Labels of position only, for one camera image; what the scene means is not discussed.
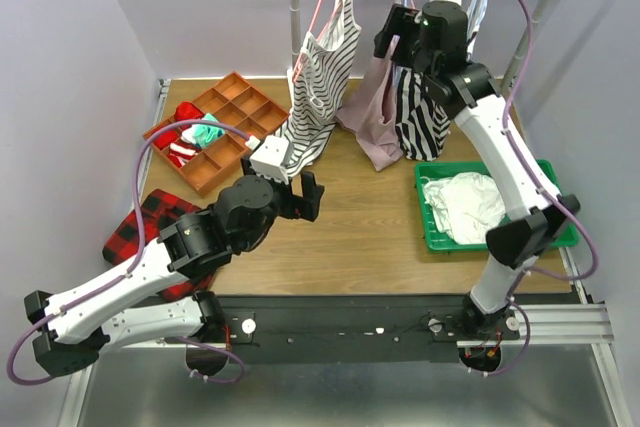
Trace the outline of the mauve tank top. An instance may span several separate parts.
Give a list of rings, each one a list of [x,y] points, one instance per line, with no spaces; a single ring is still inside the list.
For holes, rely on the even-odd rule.
[[[403,156],[395,131],[396,87],[391,57],[396,45],[397,40],[392,39],[384,57],[370,58],[360,85],[336,113],[338,123],[354,134],[376,171]]]

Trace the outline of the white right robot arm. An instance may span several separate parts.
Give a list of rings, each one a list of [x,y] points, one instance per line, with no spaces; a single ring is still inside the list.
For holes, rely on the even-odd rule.
[[[468,18],[455,2],[432,0],[419,10],[395,4],[374,40],[374,54],[413,67],[421,87],[467,136],[506,207],[508,222],[486,236],[480,280],[465,295],[460,326],[480,339],[504,318],[516,285],[565,231],[580,209],[540,169],[515,128],[488,68],[467,57]]]

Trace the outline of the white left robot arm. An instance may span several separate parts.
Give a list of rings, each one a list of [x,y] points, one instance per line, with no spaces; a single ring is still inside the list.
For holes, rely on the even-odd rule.
[[[242,162],[243,174],[206,208],[179,217],[141,255],[59,294],[34,291],[24,299],[35,331],[37,364],[51,378],[78,372],[113,348],[158,338],[190,344],[226,340],[228,324],[216,296],[198,291],[171,303],[142,301],[172,286],[213,275],[232,258],[254,251],[277,218],[313,222],[325,188],[311,172],[302,192]]]

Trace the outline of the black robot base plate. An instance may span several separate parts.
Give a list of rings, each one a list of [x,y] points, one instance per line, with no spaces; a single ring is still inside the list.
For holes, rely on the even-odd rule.
[[[464,344],[522,339],[512,313],[470,332],[460,295],[221,296],[247,364],[456,362]]]

